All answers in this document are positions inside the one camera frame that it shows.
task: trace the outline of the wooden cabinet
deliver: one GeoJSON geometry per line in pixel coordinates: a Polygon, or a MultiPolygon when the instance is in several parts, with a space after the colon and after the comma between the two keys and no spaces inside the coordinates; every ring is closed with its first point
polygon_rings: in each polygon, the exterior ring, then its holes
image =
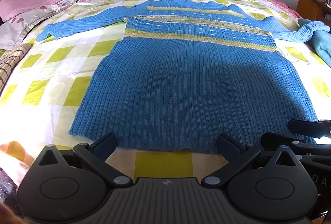
{"type": "Polygon", "coordinates": [[[324,18],[326,14],[331,14],[331,8],[320,0],[299,0],[297,13],[302,18],[320,20],[331,27],[331,22],[324,18]]]}

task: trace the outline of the wooden dresser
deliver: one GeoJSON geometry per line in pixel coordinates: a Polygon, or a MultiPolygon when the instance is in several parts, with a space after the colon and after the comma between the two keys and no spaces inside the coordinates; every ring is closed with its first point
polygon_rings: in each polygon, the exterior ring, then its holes
{"type": "Polygon", "coordinates": [[[326,14],[331,14],[331,8],[320,0],[299,0],[297,13],[302,18],[320,20],[331,27],[331,22],[324,18],[326,14]]]}

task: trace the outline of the blue sweater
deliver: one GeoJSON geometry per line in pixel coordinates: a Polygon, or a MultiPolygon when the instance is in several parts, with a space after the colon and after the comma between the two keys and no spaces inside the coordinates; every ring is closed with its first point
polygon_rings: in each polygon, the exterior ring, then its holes
{"type": "MultiPolygon", "coordinates": [[[[160,16],[160,15],[192,15],[200,17],[201,13],[195,13],[194,11],[189,11],[183,13],[180,10],[164,10],[160,11],[159,7],[175,7],[175,8],[183,8],[190,7],[192,10],[194,9],[203,9],[209,10],[212,9],[214,11],[223,12],[220,14],[233,14],[234,17],[230,19],[230,22],[238,22],[245,25],[256,26],[265,31],[269,31],[273,33],[275,39],[288,40],[293,42],[303,43],[311,39],[313,32],[316,30],[324,30],[329,32],[330,27],[326,26],[321,21],[313,21],[304,25],[299,30],[295,32],[291,32],[287,28],[285,28],[275,17],[267,17],[262,21],[256,20],[250,16],[248,16],[241,8],[236,5],[219,5],[215,2],[209,3],[195,3],[191,0],[161,0],[154,1],[149,0],[142,4],[135,5],[131,8],[127,8],[125,6],[117,6],[114,8],[109,8],[97,15],[78,19],[78,20],[67,20],[61,21],[54,24],[47,25],[44,31],[42,31],[37,36],[37,41],[42,41],[47,37],[53,35],[56,39],[73,35],[75,33],[81,33],[89,30],[93,30],[99,27],[111,25],[116,22],[123,21],[124,18],[137,16],[137,15],[152,15],[152,16],[160,16]]],[[[223,20],[223,16],[217,16],[217,13],[212,16],[211,14],[207,15],[207,19],[212,20],[223,20]]]]}
{"type": "Polygon", "coordinates": [[[144,8],[97,67],[70,134],[113,132],[121,147],[216,153],[220,133],[259,144],[267,131],[293,136],[292,118],[317,120],[293,65],[242,10],[183,0],[144,8]]]}

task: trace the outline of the bed sheet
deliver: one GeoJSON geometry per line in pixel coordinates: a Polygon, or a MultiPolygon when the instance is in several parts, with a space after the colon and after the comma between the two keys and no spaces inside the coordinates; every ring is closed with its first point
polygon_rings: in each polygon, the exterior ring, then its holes
{"type": "MultiPolygon", "coordinates": [[[[84,0],[35,27],[24,42],[33,45],[10,76],[0,96],[0,145],[18,141],[36,157],[45,144],[68,149],[86,138],[68,134],[75,113],[100,61],[122,39],[125,23],[36,42],[46,25],[97,14],[107,8],[127,7],[146,0],[84,0]]],[[[276,17],[285,27],[298,29],[297,19],[267,0],[192,0],[236,4],[248,15],[276,17]]],[[[279,51],[297,69],[319,119],[331,119],[331,69],[302,43],[276,40],[279,51]]],[[[329,143],[321,139],[318,143],[329,143]]],[[[117,148],[107,163],[133,179],[137,177],[191,177],[201,180],[226,160],[221,155],[190,151],[153,152],[117,148]]]]}

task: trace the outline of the pink pillow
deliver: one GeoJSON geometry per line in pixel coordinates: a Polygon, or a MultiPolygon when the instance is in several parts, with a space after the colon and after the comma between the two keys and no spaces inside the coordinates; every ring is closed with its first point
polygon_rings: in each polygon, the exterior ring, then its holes
{"type": "Polygon", "coordinates": [[[60,1],[62,0],[0,0],[0,17],[5,22],[29,10],[60,1]]]}

